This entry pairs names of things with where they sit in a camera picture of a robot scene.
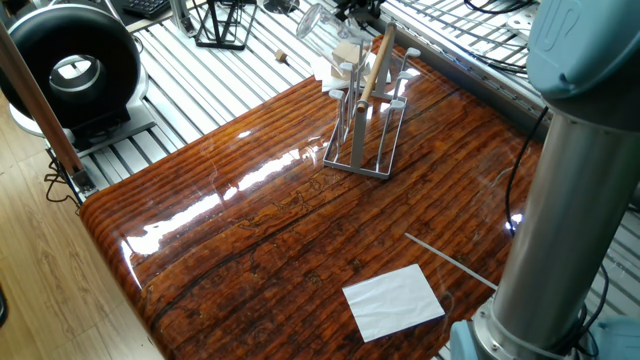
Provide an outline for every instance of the wooden stick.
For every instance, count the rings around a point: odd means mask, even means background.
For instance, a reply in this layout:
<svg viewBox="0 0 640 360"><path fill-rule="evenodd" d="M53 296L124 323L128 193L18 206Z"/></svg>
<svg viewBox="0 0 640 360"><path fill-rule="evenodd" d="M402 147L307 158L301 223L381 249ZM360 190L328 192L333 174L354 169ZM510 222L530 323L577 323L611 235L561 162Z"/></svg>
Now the wooden stick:
<svg viewBox="0 0 640 360"><path fill-rule="evenodd" d="M4 25L0 25L0 68L18 92L33 119L40 126L45 138L49 140L51 148L64 169L71 175L82 170L78 154L64 134L58 118L51 110L51 106L42 94L42 90L38 87Z"/></svg>
<svg viewBox="0 0 640 360"><path fill-rule="evenodd" d="M367 84L364 87L364 91L362 92L360 100L369 101L369 96L371 96L373 87L376 85L376 79L378 78L378 73L380 72L380 68L382 67L382 63L384 62L387 51L391 51L390 49L393 48L391 39L393 39L395 31L395 26L387 26L387 30L385 31L384 37L382 38L382 43L380 44L380 49L378 50L378 54L376 55L376 61L373 63L371 73L369 73L369 79L367 79ZM364 111L364 104L358 104L358 112Z"/></svg>

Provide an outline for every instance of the metal wire rack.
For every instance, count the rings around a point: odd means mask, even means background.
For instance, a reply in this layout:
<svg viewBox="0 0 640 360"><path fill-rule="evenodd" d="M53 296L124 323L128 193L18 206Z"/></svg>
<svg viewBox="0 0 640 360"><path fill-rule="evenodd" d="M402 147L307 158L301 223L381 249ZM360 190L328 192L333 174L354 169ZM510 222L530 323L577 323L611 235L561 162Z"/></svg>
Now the metal wire rack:
<svg viewBox="0 0 640 360"><path fill-rule="evenodd" d="M491 67L526 77L528 33L537 4L509 14L485 14L462 0L392 0L415 12L422 22L455 39L458 46ZM501 10L510 2L493 1L486 10ZM518 16L531 21L509 21Z"/></svg>

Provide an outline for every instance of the paper sheet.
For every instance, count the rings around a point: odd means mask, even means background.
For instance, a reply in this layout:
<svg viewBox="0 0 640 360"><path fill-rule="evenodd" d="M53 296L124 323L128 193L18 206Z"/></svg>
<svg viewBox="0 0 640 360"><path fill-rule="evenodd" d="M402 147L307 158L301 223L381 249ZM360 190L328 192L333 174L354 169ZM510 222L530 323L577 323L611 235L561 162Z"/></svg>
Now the paper sheet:
<svg viewBox="0 0 640 360"><path fill-rule="evenodd" d="M444 315L417 264L343 288L364 342Z"/></svg>
<svg viewBox="0 0 640 360"><path fill-rule="evenodd" d="M367 56L367 66L372 67L374 62L376 62L376 55L369 54L369 56ZM311 59L310 65L316 81L322 81L322 92L349 87L348 81L331 76L331 64L322 56ZM387 72L387 83L390 82L391 74Z"/></svg>

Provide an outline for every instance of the metal grate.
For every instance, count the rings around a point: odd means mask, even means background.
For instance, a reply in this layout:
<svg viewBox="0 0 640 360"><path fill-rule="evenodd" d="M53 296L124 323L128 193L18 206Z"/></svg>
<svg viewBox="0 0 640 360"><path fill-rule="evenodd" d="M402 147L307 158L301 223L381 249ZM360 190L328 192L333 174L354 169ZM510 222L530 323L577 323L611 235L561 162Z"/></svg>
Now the metal grate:
<svg viewBox="0 0 640 360"><path fill-rule="evenodd" d="M319 0L304 0L306 11ZM218 8L225 15L225 9ZM195 10L191 18L199 20ZM164 20L135 34L144 45L142 64L150 78L143 99L153 128L81 159L98 189L104 189L144 169L204 134L232 121L275 95L312 76L308 59L319 54L295 37L302 18L259 9L244 51L200 48ZM243 16L238 36L244 37L250 16ZM338 39L323 38L335 47ZM276 61L275 52L287 54L288 65Z"/></svg>
<svg viewBox="0 0 640 360"><path fill-rule="evenodd" d="M528 34L531 28L537 5L520 12L491 15L471 10L460 0L391 0L390 3L402 6L424 26L446 34L457 46L491 66L521 72L525 65L528 51L523 34ZM508 2L496 1L485 9L500 10L508 5ZM509 21L514 16L522 16L521 20L514 20L518 24Z"/></svg>

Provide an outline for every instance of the glossy wooden tabletop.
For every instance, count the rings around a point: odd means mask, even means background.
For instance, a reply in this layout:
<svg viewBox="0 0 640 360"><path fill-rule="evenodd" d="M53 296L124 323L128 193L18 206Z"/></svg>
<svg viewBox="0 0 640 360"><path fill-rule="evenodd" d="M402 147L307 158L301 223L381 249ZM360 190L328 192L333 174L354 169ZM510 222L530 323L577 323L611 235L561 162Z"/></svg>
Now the glossy wooden tabletop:
<svg viewBox="0 0 640 360"><path fill-rule="evenodd" d="M167 358L430 359L452 322L491 295L403 234L497 283L523 136L425 64L409 67L389 180L322 165L337 108L308 79L84 204L86 228ZM369 167L387 109L373 107ZM539 152L521 164L514 213ZM415 263L446 315L365 344L342 288Z"/></svg>

